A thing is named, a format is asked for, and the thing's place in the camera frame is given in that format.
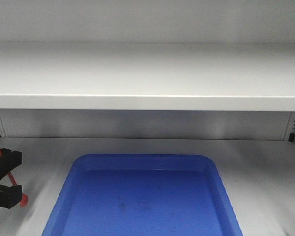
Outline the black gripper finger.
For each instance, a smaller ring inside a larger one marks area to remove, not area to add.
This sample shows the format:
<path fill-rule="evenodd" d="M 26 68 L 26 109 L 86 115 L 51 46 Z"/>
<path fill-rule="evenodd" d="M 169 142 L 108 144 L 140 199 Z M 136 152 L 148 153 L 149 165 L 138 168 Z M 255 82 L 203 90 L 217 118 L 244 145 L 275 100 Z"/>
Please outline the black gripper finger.
<path fill-rule="evenodd" d="M 22 164 L 22 152 L 1 149 L 0 156 L 0 181 L 14 168 Z"/>
<path fill-rule="evenodd" d="M 22 199 L 22 186 L 4 186 L 0 184 L 0 207 L 12 208 Z"/>

